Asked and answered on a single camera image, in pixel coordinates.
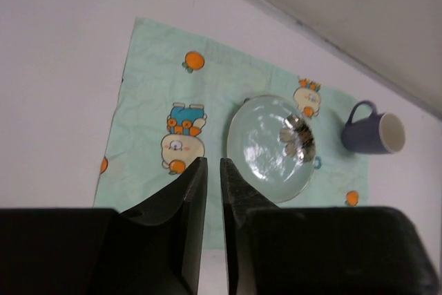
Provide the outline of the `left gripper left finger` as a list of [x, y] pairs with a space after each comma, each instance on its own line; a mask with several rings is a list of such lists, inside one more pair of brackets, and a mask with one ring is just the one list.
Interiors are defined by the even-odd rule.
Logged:
[[196, 294], [208, 165], [124, 212], [2, 209], [2, 294]]

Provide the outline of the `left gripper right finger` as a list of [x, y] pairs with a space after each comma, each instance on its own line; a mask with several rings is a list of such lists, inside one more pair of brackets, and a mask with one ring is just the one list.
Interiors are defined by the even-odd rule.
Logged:
[[220, 180], [230, 294], [438, 294], [415, 226], [391, 207], [280, 208], [228, 158]]

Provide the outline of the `green floral plate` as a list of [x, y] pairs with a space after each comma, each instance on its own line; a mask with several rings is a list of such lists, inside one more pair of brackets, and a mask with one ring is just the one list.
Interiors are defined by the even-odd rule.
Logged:
[[298, 196], [322, 166], [309, 122], [275, 95], [244, 101], [229, 125], [226, 150], [240, 175], [274, 203]]

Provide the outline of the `green cartoon print cloth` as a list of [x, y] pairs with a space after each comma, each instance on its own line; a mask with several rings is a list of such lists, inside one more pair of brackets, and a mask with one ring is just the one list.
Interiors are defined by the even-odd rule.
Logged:
[[369, 197], [364, 155], [347, 151], [340, 132], [356, 100], [210, 39], [150, 19], [137, 19], [113, 116], [96, 207], [124, 211], [176, 179], [196, 157], [209, 165], [204, 248], [222, 249], [219, 162], [228, 128], [243, 101], [259, 95], [318, 100], [311, 128], [315, 170], [287, 207], [361, 206]]

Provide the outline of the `lavender mug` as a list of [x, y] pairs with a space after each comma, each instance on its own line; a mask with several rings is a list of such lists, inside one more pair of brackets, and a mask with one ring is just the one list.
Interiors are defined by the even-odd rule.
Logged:
[[[369, 107], [371, 112], [366, 118], [355, 121], [354, 116], [360, 106]], [[373, 102], [364, 100], [353, 107], [340, 139], [352, 153], [395, 154], [405, 146], [405, 127], [395, 114], [379, 113]]]

